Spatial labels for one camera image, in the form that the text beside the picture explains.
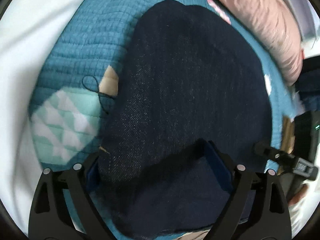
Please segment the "person's right hand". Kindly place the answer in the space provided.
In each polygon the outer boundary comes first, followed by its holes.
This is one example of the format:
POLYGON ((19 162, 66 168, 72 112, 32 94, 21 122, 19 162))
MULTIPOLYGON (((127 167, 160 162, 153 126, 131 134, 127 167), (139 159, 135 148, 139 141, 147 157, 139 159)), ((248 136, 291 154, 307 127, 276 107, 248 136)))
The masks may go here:
POLYGON ((303 184, 301 189, 288 201, 288 206, 293 206, 300 202, 306 196, 308 189, 308 184, 303 184))

